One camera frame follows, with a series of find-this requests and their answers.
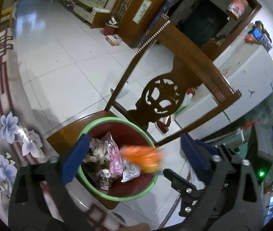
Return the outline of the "orange plastic bag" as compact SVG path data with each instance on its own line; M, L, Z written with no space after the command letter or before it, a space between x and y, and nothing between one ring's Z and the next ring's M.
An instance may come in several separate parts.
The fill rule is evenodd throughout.
M163 152L152 146L124 146L121 157L139 166L145 173L157 173L161 170Z

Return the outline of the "silver blue foil wrapper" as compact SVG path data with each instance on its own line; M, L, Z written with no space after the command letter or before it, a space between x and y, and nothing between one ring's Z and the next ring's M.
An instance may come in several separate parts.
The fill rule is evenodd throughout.
M128 182L140 176L141 168L137 166L136 164L124 159L123 165L124 165L124 171L122 174L121 182Z

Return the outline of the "pink snack bag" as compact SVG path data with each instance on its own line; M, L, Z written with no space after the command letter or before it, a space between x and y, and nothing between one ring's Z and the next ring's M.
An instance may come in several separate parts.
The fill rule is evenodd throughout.
M122 176L124 171L123 160L119 148L115 141L112 138L110 132L107 132L106 135L101 140L107 147L107 160L109 161L109 172L112 177Z

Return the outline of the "red green trash bin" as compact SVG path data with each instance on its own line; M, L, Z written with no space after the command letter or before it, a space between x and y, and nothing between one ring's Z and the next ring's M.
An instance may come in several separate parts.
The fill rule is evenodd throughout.
M78 135L86 153L78 181L94 196L122 202L150 192L157 182L161 155L141 128L117 117L96 119Z

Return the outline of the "crumpled printed paper ball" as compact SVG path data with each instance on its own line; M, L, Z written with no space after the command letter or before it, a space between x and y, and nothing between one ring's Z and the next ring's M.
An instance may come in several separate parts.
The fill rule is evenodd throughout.
M107 147L102 141L98 139L91 139L89 144L89 152L83 159L83 162L99 162L100 164L102 164L106 159L107 154Z

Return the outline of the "wooden chair beside bin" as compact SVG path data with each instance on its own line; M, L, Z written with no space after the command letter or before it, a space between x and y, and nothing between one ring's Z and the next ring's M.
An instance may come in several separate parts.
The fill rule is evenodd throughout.
M135 108L127 110L117 102L117 97L132 71L155 43L163 44L173 53L173 68L152 79L143 89ZM147 131L149 124L173 114L182 104L186 91L198 85L204 85L209 90L217 102L216 107L183 129L155 141ZM213 119L240 97L241 92L232 88L212 61L163 15L133 55L105 109L68 124L48 137L48 142L56 152L65 154L84 135L100 138L110 132L118 146L157 149Z

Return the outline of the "white refrigerator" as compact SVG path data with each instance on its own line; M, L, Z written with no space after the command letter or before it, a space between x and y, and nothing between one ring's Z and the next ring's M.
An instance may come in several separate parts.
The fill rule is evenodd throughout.
M262 45L244 43L219 70L242 96L222 113L189 132L193 139L202 139L233 123L273 92L273 59ZM217 100L205 85L200 85L175 122L184 128L216 106Z

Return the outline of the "tissue box on floor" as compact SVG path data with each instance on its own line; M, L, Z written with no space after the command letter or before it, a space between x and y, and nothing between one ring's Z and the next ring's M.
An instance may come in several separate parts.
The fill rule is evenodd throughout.
M111 45L111 46L118 46L120 45L122 39L117 35L107 35L106 36L106 41Z

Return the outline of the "white tv cabinet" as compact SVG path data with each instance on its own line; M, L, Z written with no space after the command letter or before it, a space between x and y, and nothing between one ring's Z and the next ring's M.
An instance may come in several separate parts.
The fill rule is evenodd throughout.
M110 10L99 8L92 0L63 0L63 5L92 29L103 28L110 17Z

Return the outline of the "framed picture on cabinet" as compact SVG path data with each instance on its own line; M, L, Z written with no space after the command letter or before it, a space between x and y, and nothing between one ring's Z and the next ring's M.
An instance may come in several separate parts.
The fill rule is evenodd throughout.
M109 0L98 0L97 4L101 8L105 8Z

